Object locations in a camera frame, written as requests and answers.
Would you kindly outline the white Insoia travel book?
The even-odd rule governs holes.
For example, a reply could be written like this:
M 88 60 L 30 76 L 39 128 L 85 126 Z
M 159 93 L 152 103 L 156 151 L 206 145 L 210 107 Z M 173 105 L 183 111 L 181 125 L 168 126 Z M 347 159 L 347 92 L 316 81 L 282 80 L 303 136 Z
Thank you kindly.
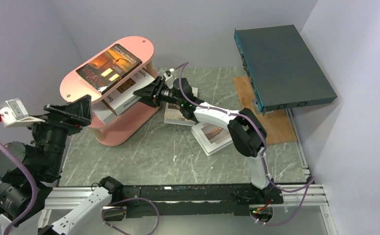
M 117 115 L 109 109 L 93 109 L 93 114 L 105 125 L 108 125 L 117 117 Z

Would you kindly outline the white Decorate Furniture book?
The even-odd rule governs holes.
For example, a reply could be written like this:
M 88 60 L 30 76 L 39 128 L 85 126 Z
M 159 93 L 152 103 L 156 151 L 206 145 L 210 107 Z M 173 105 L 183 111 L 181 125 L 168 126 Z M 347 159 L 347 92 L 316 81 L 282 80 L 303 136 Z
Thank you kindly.
M 148 71 L 140 69 L 118 86 L 115 91 L 107 95 L 102 102 L 118 116 L 140 99 L 134 92 L 146 87 L 154 80 L 155 78 Z

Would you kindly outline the beige cup cover book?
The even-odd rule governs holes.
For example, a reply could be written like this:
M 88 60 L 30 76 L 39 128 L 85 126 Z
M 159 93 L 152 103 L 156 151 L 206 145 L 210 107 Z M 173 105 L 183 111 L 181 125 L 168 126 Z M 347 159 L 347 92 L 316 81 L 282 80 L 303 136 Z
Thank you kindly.
M 196 124 L 195 121 L 184 118 L 179 108 L 170 103 L 166 103 L 165 106 L 164 123 L 184 126 L 194 126 Z

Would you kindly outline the dark orange Edward Tulane novel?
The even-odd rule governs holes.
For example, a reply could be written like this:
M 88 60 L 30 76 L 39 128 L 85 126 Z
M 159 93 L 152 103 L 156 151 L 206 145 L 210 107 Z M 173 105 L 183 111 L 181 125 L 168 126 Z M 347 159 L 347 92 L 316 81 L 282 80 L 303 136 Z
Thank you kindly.
M 141 64 L 141 59 L 116 43 L 78 68 L 76 73 L 95 90 L 104 94 Z

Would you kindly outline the white fashion cover magazine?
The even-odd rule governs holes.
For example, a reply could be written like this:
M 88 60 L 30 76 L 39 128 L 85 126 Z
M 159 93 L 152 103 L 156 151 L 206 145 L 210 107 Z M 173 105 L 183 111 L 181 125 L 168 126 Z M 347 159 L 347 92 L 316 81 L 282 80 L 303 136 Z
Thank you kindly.
M 191 133 L 207 156 L 233 143 L 230 133 L 226 129 L 209 123 L 194 125 Z

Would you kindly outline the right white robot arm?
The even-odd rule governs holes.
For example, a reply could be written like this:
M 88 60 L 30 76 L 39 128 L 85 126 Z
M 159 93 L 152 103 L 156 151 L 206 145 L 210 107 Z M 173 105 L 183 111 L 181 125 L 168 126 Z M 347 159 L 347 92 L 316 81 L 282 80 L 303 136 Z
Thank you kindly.
M 247 157 L 253 199 L 264 204 L 272 201 L 272 193 L 278 190 L 267 168 L 267 132 L 250 109 L 237 111 L 213 106 L 194 95 L 186 78 L 175 79 L 169 87 L 166 80 L 159 76 L 133 94 L 150 107 L 158 107 L 162 102 L 173 104 L 188 120 L 227 130 L 236 150 Z

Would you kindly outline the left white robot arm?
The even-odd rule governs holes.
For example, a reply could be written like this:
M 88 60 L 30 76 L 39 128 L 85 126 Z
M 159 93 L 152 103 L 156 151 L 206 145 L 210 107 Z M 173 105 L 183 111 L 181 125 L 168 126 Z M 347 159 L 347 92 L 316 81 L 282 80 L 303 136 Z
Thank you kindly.
M 44 106 L 44 114 L 31 116 L 20 99 L 0 105 L 4 127 L 26 127 L 31 144 L 0 143 L 0 223 L 5 235 L 72 235 L 107 205 L 124 198 L 123 184 L 107 176 L 68 214 L 51 225 L 37 228 L 37 221 L 61 178 L 67 137 L 92 122 L 92 97 L 85 95 L 64 105 Z

